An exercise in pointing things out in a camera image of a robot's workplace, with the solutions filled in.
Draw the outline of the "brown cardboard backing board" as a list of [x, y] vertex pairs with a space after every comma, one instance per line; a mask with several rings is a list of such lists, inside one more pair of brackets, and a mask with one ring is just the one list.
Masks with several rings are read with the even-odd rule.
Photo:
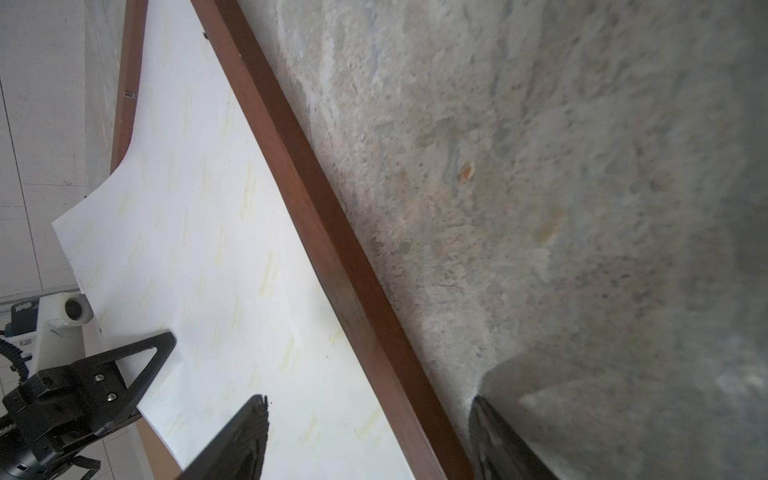
[[150, 469], [156, 480], [174, 480], [181, 474], [181, 468], [170, 451], [146, 420], [136, 422]]

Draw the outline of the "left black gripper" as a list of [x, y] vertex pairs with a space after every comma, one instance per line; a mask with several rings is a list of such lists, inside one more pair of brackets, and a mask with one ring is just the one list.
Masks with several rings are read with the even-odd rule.
[[71, 365], [41, 370], [6, 395], [1, 477], [94, 478], [102, 462], [83, 451], [141, 418], [138, 406], [176, 346], [167, 331]]

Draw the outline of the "brown wooden picture frame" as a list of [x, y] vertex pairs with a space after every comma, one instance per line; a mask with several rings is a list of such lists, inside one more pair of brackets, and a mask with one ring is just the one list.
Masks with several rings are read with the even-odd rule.
[[[134, 131], [150, 2], [127, 3], [115, 170]], [[188, 2], [407, 461], [408, 479], [471, 478], [471, 462], [240, 6], [234, 1]]]

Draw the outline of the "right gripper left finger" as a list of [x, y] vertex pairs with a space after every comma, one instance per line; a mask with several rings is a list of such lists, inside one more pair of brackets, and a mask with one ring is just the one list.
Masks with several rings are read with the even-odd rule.
[[259, 480], [269, 432], [266, 396], [253, 395], [178, 476], [179, 480]]

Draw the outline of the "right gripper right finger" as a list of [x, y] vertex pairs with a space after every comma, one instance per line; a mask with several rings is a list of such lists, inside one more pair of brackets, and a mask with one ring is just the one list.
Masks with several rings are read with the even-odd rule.
[[472, 401], [468, 429], [477, 479], [557, 479], [483, 396], [477, 395]]

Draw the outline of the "blue poster photo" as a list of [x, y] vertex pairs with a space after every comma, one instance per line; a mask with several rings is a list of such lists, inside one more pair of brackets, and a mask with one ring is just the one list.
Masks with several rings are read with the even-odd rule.
[[119, 167], [53, 224], [108, 348], [170, 331], [141, 401], [187, 468], [252, 396], [266, 479], [412, 473], [188, 1], [152, 1]]

